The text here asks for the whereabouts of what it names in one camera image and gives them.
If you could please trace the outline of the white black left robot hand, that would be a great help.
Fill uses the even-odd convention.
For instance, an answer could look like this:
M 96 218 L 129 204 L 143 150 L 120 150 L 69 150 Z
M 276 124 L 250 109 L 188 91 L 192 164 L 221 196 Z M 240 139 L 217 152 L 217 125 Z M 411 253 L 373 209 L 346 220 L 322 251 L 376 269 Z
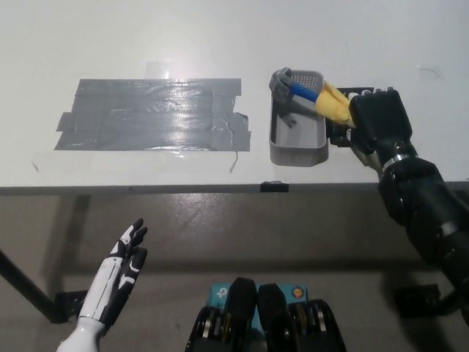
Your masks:
M 147 234 L 144 220 L 130 225 L 102 261 L 82 305 L 79 318 L 113 326 L 136 284 L 147 250 L 140 246 Z

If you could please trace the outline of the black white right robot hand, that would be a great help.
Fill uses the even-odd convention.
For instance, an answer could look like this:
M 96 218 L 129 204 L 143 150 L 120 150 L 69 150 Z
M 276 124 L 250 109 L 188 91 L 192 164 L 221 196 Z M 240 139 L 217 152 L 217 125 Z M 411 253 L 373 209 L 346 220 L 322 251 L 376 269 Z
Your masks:
M 381 173 L 396 161 L 416 157 L 413 130 L 399 92 L 391 87 L 341 89 L 349 99 L 354 126 L 326 122 L 329 142 L 349 147 L 363 165 Z

